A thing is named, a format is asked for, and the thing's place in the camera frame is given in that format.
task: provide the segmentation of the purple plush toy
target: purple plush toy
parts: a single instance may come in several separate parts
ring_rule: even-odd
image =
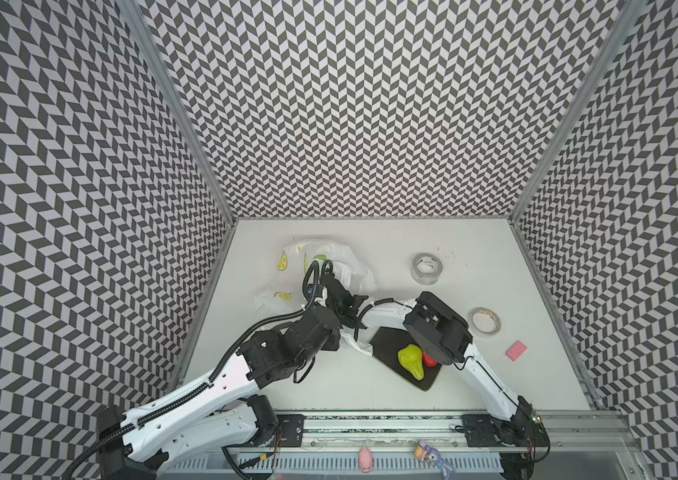
[[[449,480],[451,474],[456,471],[453,465],[447,460],[443,460],[442,455],[437,448],[430,447],[424,440],[419,440],[419,446],[413,453],[421,462],[429,462],[430,465],[440,468],[443,480]]]

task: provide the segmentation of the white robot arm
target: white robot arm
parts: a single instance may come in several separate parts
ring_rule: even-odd
[[[360,305],[360,312],[365,312],[362,315],[363,323],[369,328],[385,326],[405,330],[404,321],[416,308],[417,299],[386,300],[388,299],[368,298],[363,301]],[[518,410],[518,394],[493,371],[474,342],[470,341],[467,344],[463,359],[463,362],[452,359],[453,368],[459,370],[460,377],[480,393],[491,416],[500,420],[510,420]]]
[[[536,418],[531,406],[498,378],[472,341],[466,321],[439,298],[423,292],[403,302],[366,300],[347,293],[331,273],[320,284],[321,288],[316,280],[310,291],[305,279],[305,296],[310,298],[305,308],[254,324],[213,371],[123,414],[107,408],[98,417],[99,440],[62,477],[70,478],[93,452],[98,453],[103,480],[152,480],[176,462],[219,448],[232,463],[225,446],[246,442],[261,446],[277,426],[269,401],[255,393],[292,375],[298,382],[296,372],[306,368],[308,373],[318,351],[339,348],[341,323],[356,328],[361,319],[368,326],[408,330],[431,358],[460,370],[461,377],[480,392],[488,413],[512,425],[510,430],[525,441],[525,432],[533,428],[528,422]],[[285,333],[256,331],[264,323],[295,318]],[[221,411],[238,399],[242,402]],[[237,464],[233,468],[240,473]]]

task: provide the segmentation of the white table surface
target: white table surface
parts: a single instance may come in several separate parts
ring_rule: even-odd
[[[429,290],[465,318],[478,306],[494,310],[501,331],[490,339],[476,336],[475,343],[500,377],[536,409],[589,409],[504,219],[240,221],[186,379],[212,370],[229,345],[261,320],[254,294],[276,274],[283,247],[305,238],[331,238],[350,246],[370,265],[377,284],[372,296],[377,298],[415,298]],[[411,278],[411,261],[421,252],[443,262],[435,285],[424,287]],[[512,362],[505,351],[517,340],[528,350]],[[281,380],[262,393],[276,409],[484,408],[452,366],[443,367],[432,388],[422,392],[344,341],[338,352],[318,352],[304,382]]]

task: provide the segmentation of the wire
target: wire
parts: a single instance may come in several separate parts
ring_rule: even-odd
[[[334,262],[326,260],[323,262],[323,268],[320,269],[320,278],[325,277],[325,275],[334,274]]]
[[[232,455],[230,455],[230,450],[228,447],[221,447],[221,452],[224,454],[224,457],[227,459],[227,463],[230,464],[232,469],[234,470],[235,473],[238,474],[238,477],[242,478],[243,480],[253,480],[251,477],[245,474],[240,467],[238,466],[238,463],[232,459]]]
[[[306,376],[310,374],[310,371],[312,370],[312,367],[314,367],[314,366],[315,366],[315,357],[312,357],[312,363],[310,363],[310,366],[308,366],[306,368],[306,372],[304,372],[304,375],[302,375],[302,377],[298,380],[296,380],[296,372],[303,369],[304,366],[302,366],[301,369],[294,370],[294,383],[302,383],[304,381],[304,379],[306,378]]]
[[[313,279],[312,291],[309,292],[308,294],[307,285],[310,282],[310,278]],[[177,398],[176,400],[172,401],[166,406],[162,406],[161,408],[158,408],[157,410],[150,412],[147,415],[137,419],[135,422],[136,425],[134,425],[133,423],[128,424],[125,427],[121,427],[115,430],[113,433],[109,434],[108,436],[94,442],[92,446],[86,448],[83,451],[83,453],[77,456],[75,460],[73,460],[72,463],[65,469],[64,473],[62,474],[62,480],[71,480],[72,474],[75,473],[75,470],[77,470],[78,467],[85,462],[86,458],[92,456],[93,454],[103,449],[105,446],[109,445],[115,440],[122,438],[126,433],[129,433],[137,426],[139,428],[143,427],[148,422],[155,420],[157,417],[165,415],[171,410],[179,408],[183,404],[189,402],[192,398],[195,398],[196,396],[204,392],[206,389],[214,386],[214,380],[219,376],[221,370],[227,365],[227,361],[229,361],[229,359],[240,347],[240,345],[243,342],[245,342],[250,336],[250,334],[256,331],[256,329],[258,329],[262,325],[267,325],[267,323],[282,322],[284,320],[291,320],[297,318],[298,316],[304,314],[304,312],[306,312],[308,309],[312,308],[317,298],[317,287],[319,284],[320,284],[320,264],[317,263],[317,260],[314,260],[312,264],[310,264],[309,268],[306,269],[306,273],[304,274],[304,280],[302,280],[301,284],[302,292],[304,293],[304,297],[307,299],[306,305],[304,306],[303,309],[297,310],[296,312],[286,313],[284,315],[271,316],[264,320],[259,320],[252,326],[248,327],[248,329],[245,332],[243,332],[243,335],[239,336],[238,339],[232,344],[232,346],[230,346],[230,348],[227,349],[227,351],[222,355],[221,360],[219,360],[219,363],[216,365],[216,368],[212,371],[212,373],[209,375],[205,382],[199,384],[195,389],[191,390],[190,393],[182,396],[181,398]],[[241,475],[242,478],[246,478],[246,480],[249,480],[248,477],[243,476],[242,473],[239,473],[238,475]]]
[[[551,445],[552,443],[549,441],[549,434],[547,434],[547,428],[544,427],[544,425],[543,425],[541,422],[539,422],[539,423],[534,422],[534,419],[531,418],[530,415],[527,414],[525,410],[523,410],[522,408],[520,408],[520,405],[518,405],[518,403],[517,403],[515,400],[513,400],[509,395],[507,395],[507,392],[505,392],[504,389],[502,389],[502,387],[498,384],[498,382],[491,376],[490,373],[488,373],[488,370],[482,365],[482,363],[478,362],[478,361],[475,359],[474,356],[471,356],[471,355],[470,355],[470,356],[468,356],[467,358],[465,358],[465,359],[464,359],[464,363],[462,364],[462,368],[459,368],[458,366],[456,366],[455,363],[454,363],[453,365],[456,366],[456,369],[457,369],[457,370],[464,370],[464,369],[466,368],[466,365],[467,365],[467,360],[469,360],[469,359],[475,360],[475,363],[477,363],[477,364],[480,366],[480,368],[486,373],[486,375],[488,376],[488,378],[491,379],[491,381],[494,383],[494,385],[496,385],[496,388],[498,388],[498,389],[504,394],[504,396],[507,397],[507,400],[509,400],[510,402],[512,402],[512,404],[513,404],[515,407],[517,407],[517,409],[518,409],[520,412],[522,412],[523,415],[526,416],[526,418],[531,422],[531,425],[532,425],[532,431],[533,431],[533,445],[534,445],[534,447],[533,447],[533,462],[534,462],[534,463],[539,463],[541,460],[544,460],[544,459],[547,457],[547,455],[549,455],[549,450],[550,450],[550,448],[551,448],[551,446],[552,446],[552,445]],[[546,451],[545,454],[544,454],[540,459],[538,459],[538,460],[536,459],[536,425],[538,425],[538,427],[542,430],[542,433],[544,433],[544,437],[547,439],[547,451]]]
[[[273,472],[275,470],[276,461],[278,460],[277,447],[280,446],[280,440],[282,440],[282,439],[283,439],[283,427],[280,428],[280,435],[277,437],[277,440],[275,440],[275,451],[272,452],[272,470],[273,470]]]
[[[357,341],[357,336],[360,334],[360,321],[363,319],[363,316],[368,312],[368,310],[371,310],[374,306],[378,305],[383,305],[384,303],[397,303],[400,306],[404,306],[405,308],[413,310],[410,306],[406,305],[405,303],[398,302],[397,300],[393,298],[382,298],[380,300],[377,300],[376,302],[369,303],[366,305],[366,308],[363,309],[362,312],[357,316],[357,323],[355,323],[355,341]]]
[[[248,460],[247,462],[243,462],[243,463],[239,464],[238,468],[240,470],[245,470],[246,468],[253,467],[257,463],[263,462],[264,460],[267,460],[268,458],[272,458],[272,468],[274,468],[275,456],[277,454],[277,447],[280,444],[280,440],[282,438],[283,438],[283,427],[280,428],[280,434],[278,436],[274,437],[273,444],[275,445],[275,447],[273,448],[272,452],[265,453],[265,454],[258,456],[258,457],[253,457],[251,460]]]

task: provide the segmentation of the white plastic bag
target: white plastic bag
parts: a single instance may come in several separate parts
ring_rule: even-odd
[[[363,353],[363,355],[373,356],[373,345],[371,345],[370,343],[360,341],[356,342],[354,333],[348,332],[344,329],[340,330],[340,334],[342,339],[344,339],[344,341],[347,343],[347,345],[351,346],[358,352]]]
[[[353,295],[363,295],[376,288],[373,274],[358,260],[347,245],[326,239],[298,240],[283,247],[273,259],[271,280],[254,297],[257,316],[294,312],[305,304],[301,292],[306,269],[313,260],[322,268],[325,260],[334,264],[334,276]]]

